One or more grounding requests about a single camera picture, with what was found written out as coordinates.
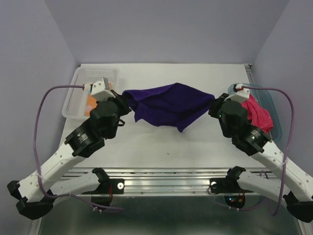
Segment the orange polka dot towel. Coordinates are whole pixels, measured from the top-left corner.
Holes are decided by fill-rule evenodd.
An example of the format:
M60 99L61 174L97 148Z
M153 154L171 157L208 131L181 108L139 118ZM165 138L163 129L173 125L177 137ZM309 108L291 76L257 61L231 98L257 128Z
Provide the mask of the orange polka dot towel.
M96 99L91 96L90 92L88 92L84 115L89 117L91 110L96 107L98 102L99 101L96 101Z

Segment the purple towel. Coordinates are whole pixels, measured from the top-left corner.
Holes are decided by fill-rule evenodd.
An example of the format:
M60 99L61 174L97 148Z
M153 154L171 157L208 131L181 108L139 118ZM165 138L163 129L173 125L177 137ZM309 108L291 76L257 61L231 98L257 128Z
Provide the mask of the purple towel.
M171 126L183 132L206 113L215 96L190 86L174 83L145 89L125 90L135 121L144 120L152 126Z

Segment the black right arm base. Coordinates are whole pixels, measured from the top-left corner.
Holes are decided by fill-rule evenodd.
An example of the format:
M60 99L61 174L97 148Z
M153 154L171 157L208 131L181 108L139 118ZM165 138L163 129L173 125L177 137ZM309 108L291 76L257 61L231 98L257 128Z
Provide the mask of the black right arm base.
M243 209L246 203L246 190L240 188L238 180L240 175L246 172L242 167L235 166L227 171L223 178L211 178L207 189L209 195L225 193L224 201L231 209Z

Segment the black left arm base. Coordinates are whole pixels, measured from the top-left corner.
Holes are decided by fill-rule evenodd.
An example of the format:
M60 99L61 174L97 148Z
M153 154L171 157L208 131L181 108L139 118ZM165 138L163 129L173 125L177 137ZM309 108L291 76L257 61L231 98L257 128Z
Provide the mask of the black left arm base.
M99 185L96 187L96 189L91 191L91 195L108 195L101 198L91 198L92 203L101 205L100 207L94 207L94 209L100 213L111 212L111 210L108 210L108 207L111 206L113 195L124 193L125 180L123 178L110 178L102 168L94 168L92 173L98 177Z

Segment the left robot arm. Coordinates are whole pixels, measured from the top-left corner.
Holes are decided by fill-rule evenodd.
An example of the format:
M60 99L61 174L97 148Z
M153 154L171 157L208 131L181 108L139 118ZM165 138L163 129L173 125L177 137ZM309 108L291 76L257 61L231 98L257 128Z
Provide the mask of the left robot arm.
M48 214L61 200L86 193L107 195L103 203L91 204L94 209L119 212L121 209L112 208L110 203L114 194L124 193L124 179L111 179L100 167L75 179L64 182L59 182L59 179L104 147L105 140L113 139L118 127L125 124L121 116L130 111L126 98L118 94L99 101L90 117L66 137L44 164L36 164L37 170L28 177L11 181L7 188L18 201L16 208L19 214L36 220Z

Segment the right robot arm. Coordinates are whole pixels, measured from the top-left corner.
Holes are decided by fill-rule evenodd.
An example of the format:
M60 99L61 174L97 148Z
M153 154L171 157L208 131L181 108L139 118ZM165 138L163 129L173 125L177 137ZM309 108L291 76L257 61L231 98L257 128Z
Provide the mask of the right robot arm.
M235 166L224 178L212 178L208 191L213 194L255 192L283 205L298 220L312 222L313 178L291 161L266 132L249 123L241 101L237 94L222 94L213 100L208 113L219 120L224 137L264 165L283 185Z

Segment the pink towel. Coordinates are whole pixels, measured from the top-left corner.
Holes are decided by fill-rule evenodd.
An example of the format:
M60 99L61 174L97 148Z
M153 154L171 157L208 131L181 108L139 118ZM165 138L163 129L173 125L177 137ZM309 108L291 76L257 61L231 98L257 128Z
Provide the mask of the pink towel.
M262 108L251 94L249 99L242 103L242 106L247 109L247 119L251 124L269 134L273 128L273 121L269 112Z

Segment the white plastic basket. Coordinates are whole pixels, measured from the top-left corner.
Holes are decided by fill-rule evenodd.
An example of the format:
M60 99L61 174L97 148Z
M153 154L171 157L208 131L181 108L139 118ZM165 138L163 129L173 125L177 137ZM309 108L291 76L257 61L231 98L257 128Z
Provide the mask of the white plastic basket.
M84 85L93 83L99 78L107 78L115 89L119 79L119 69L103 65L87 65L83 64L76 69L71 85ZM78 88L69 88L62 109L62 115L65 118L75 120L86 120L88 117L84 115L88 91Z

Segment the blue plastic tub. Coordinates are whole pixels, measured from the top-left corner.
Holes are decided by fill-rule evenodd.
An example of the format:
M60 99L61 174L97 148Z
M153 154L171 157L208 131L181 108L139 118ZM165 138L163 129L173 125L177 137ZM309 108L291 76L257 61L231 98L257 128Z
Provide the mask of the blue plastic tub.
M261 86L243 83L242 85L247 86L250 90L250 96L252 99L245 101L243 106L248 110L248 121L249 123L261 128L266 131L271 138L277 142L282 137L281 125L279 122L279 118L276 112L276 108L274 102L272 100L272 96L270 95L268 90L256 90L251 87L261 88ZM270 128L269 122L261 121L261 123L257 123L258 114L261 113L261 108L267 110L268 115L272 121L272 127Z

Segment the aluminium mounting rail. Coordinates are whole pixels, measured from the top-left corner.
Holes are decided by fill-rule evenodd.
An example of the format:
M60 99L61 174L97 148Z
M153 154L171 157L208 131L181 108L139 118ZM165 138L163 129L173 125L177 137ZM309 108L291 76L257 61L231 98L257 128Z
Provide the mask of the aluminium mounting rail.
M123 194L116 196L203 196L211 178L223 178L226 169L210 168L107 168L105 172L112 179L123 178ZM74 168L59 180L52 179L53 194L91 195L99 185L98 177L90 168Z

